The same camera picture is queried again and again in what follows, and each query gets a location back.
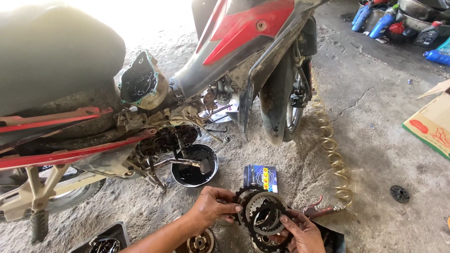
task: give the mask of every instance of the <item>metal tray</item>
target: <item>metal tray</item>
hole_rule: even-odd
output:
[[[101,232],[95,234],[94,236],[88,238],[86,241],[78,244],[76,247],[72,248],[69,253],[89,253],[90,246],[89,242],[99,235],[109,235],[116,238],[120,242],[121,249],[125,249],[130,246],[130,238],[126,232],[125,223],[123,221],[118,221],[113,223],[108,228],[102,230]]]

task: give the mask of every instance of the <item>fingernail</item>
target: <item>fingernail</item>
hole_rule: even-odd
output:
[[[288,222],[288,217],[287,217],[286,215],[282,215],[281,218],[280,218],[280,220],[281,220],[282,222]]]

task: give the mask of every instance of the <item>yellow coiled hose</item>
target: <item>yellow coiled hose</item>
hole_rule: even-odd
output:
[[[333,139],[334,130],[331,125],[331,121],[328,117],[328,114],[325,110],[325,104],[323,103],[322,98],[319,95],[319,88],[317,86],[316,78],[314,73],[311,70],[312,74],[312,88],[313,88],[313,96],[312,96],[312,104],[311,106],[315,108],[314,114],[319,118],[317,123],[320,125],[320,129],[322,130],[324,137],[322,137],[322,147],[325,149],[328,160],[330,162],[331,167],[334,169],[333,174],[342,178],[345,182],[342,186],[337,186],[335,189],[337,190],[334,196],[345,203],[344,208],[351,206],[353,200],[355,199],[355,195],[349,189],[350,179],[348,176],[349,170],[347,169],[346,164],[342,160],[342,155],[337,152],[338,143]]]

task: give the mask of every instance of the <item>dirty floor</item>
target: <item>dirty floor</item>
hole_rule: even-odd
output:
[[[180,69],[195,50],[189,5],[181,0],[157,5],[134,0],[121,5],[78,2],[124,37],[125,65],[141,49],[148,49],[167,75]],[[349,209],[317,222],[344,233],[347,252],[448,252],[450,231],[444,220],[450,215],[450,162],[402,129],[401,123],[431,99],[414,100],[448,77],[449,69],[352,32],[339,15],[353,10],[357,10],[356,1],[332,1],[315,15],[319,51],[314,72],[336,141],[351,169],[356,197]],[[220,159],[210,185],[237,191],[246,164],[271,165],[277,167],[279,192],[291,207],[300,209],[321,194],[322,207],[338,204],[333,187],[340,181],[321,149],[314,110],[309,106],[305,111],[294,141],[272,147],[264,139],[258,106],[256,102],[248,143],[230,122],[232,141],[227,146],[208,137],[198,140],[215,148]],[[28,222],[1,224],[0,251],[64,253],[118,220],[126,223],[133,243],[186,212],[201,190],[176,184],[168,167],[158,175],[167,184],[165,194],[144,180],[108,179],[88,202],[52,215],[49,236],[38,246],[29,245]],[[407,188],[410,202],[396,202],[389,194],[391,185]],[[243,228],[214,226],[213,230],[221,252],[252,252]]]

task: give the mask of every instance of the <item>coiled hose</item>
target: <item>coiled hose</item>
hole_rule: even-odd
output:
[[[324,137],[322,137],[322,147],[327,154],[328,161],[330,162],[331,167],[334,169],[333,174],[344,180],[344,185],[335,187],[337,191],[334,196],[345,203],[344,208],[347,208],[351,206],[351,204],[353,204],[353,200],[355,199],[355,195],[349,189],[349,170],[342,159],[342,155],[337,152],[338,143],[333,139],[334,129],[325,110],[325,104],[319,95],[319,87],[317,86],[316,78],[312,70],[311,78],[313,88],[311,106],[315,108],[314,114],[319,118],[317,120],[317,123],[320,125],[320,130],[322,130],[324,134]]]

